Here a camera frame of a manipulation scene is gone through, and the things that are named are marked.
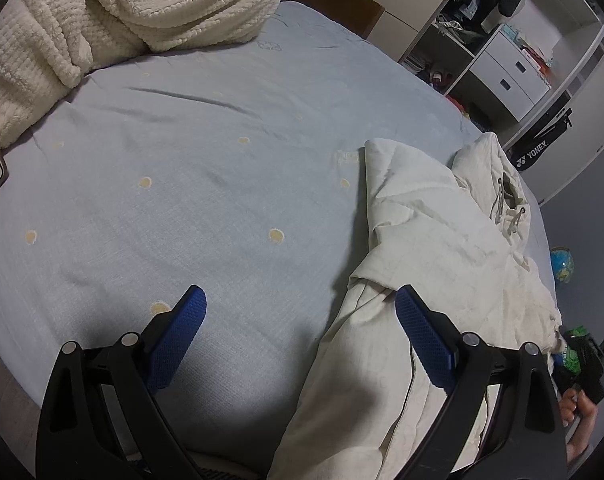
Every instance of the finger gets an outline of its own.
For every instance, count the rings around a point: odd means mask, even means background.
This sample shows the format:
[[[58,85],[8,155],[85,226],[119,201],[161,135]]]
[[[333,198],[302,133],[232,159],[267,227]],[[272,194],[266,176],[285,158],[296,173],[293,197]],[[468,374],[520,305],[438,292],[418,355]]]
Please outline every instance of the finger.
[[[566,408],[560,409],[560,415],[562,415],[562,424],[566,428],[573,420],[575,420],[575,414],[571,410]]]
[[[569,388],[564,392],[562,399],[574,399],[577,394],[578,391],[575,388]]]
[[[585,394],[583,390],[578,395],[577,405],[579,406],[579,411],[584,417],[597,415],[597,406],[588,398],[587,394]]]
[[[573,399],[562,399],[560,400],[560,408],[565,408],[567,410],[575,411],[577,404]]]

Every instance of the yellow polka dot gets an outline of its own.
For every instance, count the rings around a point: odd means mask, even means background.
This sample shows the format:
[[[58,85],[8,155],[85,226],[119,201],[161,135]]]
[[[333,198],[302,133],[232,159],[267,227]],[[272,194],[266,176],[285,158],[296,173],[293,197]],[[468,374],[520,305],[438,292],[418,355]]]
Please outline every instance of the yellow polka dot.
[[[26,243],[28,243],[29,245],[33,245],[35,243],[35,240],[38,239],[38,234],[35,231],[26,231],[24,238],[26,240]]]
[[[279,229],[271,229],[269,231],[269,238],[271,239],[272,242],[275,242],[276,244],[280,244],[284,240],[284,233],[282,231],[280,231]]]
[[[158,301],[157,303],[151,305],[151,314],[153,314],[154,316],[156,314],[162,314],[163,312],[169,312],[170,310],[171,307],[163,301]]]

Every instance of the shelf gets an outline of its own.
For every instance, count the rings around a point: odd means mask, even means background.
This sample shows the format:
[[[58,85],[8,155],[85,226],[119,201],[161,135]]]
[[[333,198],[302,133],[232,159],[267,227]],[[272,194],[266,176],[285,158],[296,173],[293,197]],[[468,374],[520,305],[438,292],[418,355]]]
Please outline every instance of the shelf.
[[[472,63],[474,55],[450,34],[429,25],[411,52],[421,58],[426,66],[436,67],[452,78],[457,78]]]
[[[459,48],[461,48],[464,52],[466,52],[466,54],[468,54],[471,59],[475,58],[475,54],[473,54],[470,50],[468,50],[468,48],[466,48],[464,43],[462,43],[460,40],[458,40],[456,37],[454,37],[453,34],[448,32],[447,30],[442,30],[441,28],[437,27],[437,25],[435,25],[435,22],[431,23],[431,27],[433,27],[440,36],[445,36],[446,38],[451,40],[454,44],[456,44]]]

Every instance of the white knit blanket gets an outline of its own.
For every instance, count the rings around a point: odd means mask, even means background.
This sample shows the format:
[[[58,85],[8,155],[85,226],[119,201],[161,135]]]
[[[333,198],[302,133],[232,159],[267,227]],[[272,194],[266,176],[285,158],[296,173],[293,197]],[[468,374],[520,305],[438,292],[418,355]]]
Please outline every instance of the white knit blanket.
[[[82,77],[145,52],[255,37],[280,0],[9,0],[0,14],[0,146]]]

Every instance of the bed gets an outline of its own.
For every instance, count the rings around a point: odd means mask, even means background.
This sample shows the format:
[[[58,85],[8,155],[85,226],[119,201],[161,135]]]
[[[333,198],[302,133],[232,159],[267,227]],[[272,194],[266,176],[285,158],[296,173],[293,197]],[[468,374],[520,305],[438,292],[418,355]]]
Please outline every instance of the bed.
[[[197,284],[207,318],[157,399],[186,447],[263,474],[368,251],[364,143],[447,164],[478,135],[295,2],[248,44],[98,70],[6,154],[0,355],[41,403],[62,343],[110,345]],[[554,295],[527,193],[525,252]]]

